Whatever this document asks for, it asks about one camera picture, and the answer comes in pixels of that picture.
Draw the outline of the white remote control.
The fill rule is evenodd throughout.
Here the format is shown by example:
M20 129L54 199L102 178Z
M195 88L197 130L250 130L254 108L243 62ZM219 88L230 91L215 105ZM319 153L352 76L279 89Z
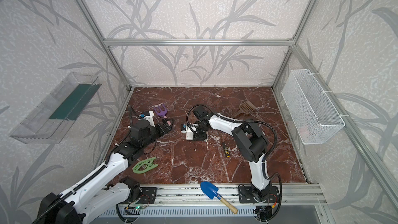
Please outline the white remote control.
M186 140L192 141L194 139L194 133L192 131L186 131Z

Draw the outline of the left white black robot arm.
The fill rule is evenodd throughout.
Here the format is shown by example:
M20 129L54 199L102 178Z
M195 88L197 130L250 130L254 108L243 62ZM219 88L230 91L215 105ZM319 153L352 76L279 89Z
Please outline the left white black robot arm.
M111 206L135 200L139 184L131 178L123 179L105 192L100 190L142 156L147 146L172 131L173 124L172 118L163 118L156 124L140 119L94 171L60 194L50 193L44 197L34 223L88 224Z

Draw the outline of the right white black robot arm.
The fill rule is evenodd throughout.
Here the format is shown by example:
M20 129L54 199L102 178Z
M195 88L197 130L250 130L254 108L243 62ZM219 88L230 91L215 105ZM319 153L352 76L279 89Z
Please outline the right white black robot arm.
M271 191L271 177L267 171L267 159L276 148L278 136L268 123L257 120L233 119L212 111L203 104L193 106L186 115L187 130L204 135L208 130L229 134L245 158L251 171L251 187L254 198L263 202Z

